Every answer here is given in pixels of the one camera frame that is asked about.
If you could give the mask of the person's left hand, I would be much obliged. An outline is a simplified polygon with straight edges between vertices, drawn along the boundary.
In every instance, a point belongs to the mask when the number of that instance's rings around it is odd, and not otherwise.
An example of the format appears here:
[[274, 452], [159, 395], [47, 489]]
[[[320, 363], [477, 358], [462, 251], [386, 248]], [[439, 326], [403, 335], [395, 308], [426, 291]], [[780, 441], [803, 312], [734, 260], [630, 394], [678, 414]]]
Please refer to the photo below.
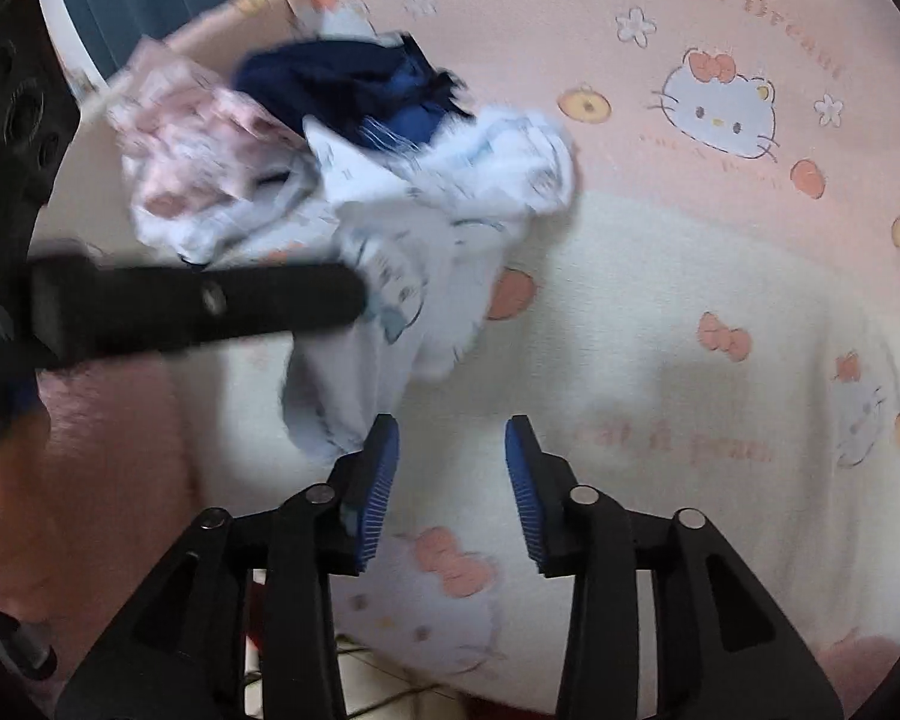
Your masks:
[[25, 676], [59, 667], [52, 624], [68, 557], [41, 476], [52, 422], [43, 406], [0, 427], [0, 653]]

